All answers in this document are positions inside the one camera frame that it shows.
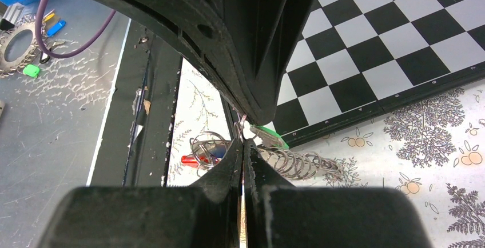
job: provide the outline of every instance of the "gray metal surface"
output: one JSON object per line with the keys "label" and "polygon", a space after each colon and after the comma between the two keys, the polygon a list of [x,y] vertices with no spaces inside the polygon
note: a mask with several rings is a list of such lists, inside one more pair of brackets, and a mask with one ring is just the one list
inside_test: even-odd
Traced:
{"label": "gray metal surface", "polygon": [[[86,42],[110,11],[91,0],[51,0],[51,9],[67,22],[56,52]],[[0,79],[0,247],[35,247],[60,199],[86,184],[127,24],[117,14],[93,46],[40,65],[37,79]]]}

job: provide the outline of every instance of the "checkered board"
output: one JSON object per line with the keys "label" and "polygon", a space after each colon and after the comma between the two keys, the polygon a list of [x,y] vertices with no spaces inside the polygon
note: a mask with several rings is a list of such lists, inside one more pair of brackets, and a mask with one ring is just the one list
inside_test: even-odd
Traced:
{"label": "checkered board", "polygon": [[485,77],[485,0],[316,0],[267,127],[295,146]]}

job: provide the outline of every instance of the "chessboard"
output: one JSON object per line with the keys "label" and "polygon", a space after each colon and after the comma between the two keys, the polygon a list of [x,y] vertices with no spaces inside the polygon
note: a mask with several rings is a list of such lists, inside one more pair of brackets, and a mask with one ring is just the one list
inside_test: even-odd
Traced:
{"label": "chessboard", "polygon": [[316,0],[267,127],[296,146],[485,77],[485,0]]}

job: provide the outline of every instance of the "white line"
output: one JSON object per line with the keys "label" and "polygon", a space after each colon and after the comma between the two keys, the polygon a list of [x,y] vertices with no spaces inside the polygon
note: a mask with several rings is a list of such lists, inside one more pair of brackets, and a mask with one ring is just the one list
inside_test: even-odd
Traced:
{"label": "white line", "polygon": [[98,152],[100,151],[101,142],[103,140],[103,132],[105,131],[106,119],[108,117],[109,107],[111,106],[111,100],[113,99],[114,90],[116,89],[116,79],[118,78],[118,72],[120,71],[121,58],[123,57],[123,52],[125,51],[126,38],[128,37],[128,31],[130,30],[130,25],[132,24],[132,19],[128,20],[128,26],[125,31],[125,38],[123,39],[123,44],[121,45],[120,57],[118,58],[118,64],[114,71],[113,83],[111,85],[111,91],[109,93],[108,102],[106,103],[105,115],[103,116],[103,121],[101,122],[100,134],[98,135],[98,142],[96,143],[96,149],[94,149],[93,160],[91,161],[91,168],[89,169],[88,181],[86,181],[86,186],[91,185],[91,180],[93,179],[94,167],[96,165],[96,160],[98,159]]}

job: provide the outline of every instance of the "scratched metal surface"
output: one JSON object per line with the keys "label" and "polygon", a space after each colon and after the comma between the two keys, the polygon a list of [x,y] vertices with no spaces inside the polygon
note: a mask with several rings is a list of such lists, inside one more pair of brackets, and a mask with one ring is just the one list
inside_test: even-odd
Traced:
{"label": "scratched metal surface", "polygon": [[[91,0],[51,0],[52,8],[67,22],[57,52],[78,48],[110,11]],[[41,66],[37,79],[0,79],[0,247],[36,247],[60,199],[85,185],[127,24],[117,14],[93,46]]]}

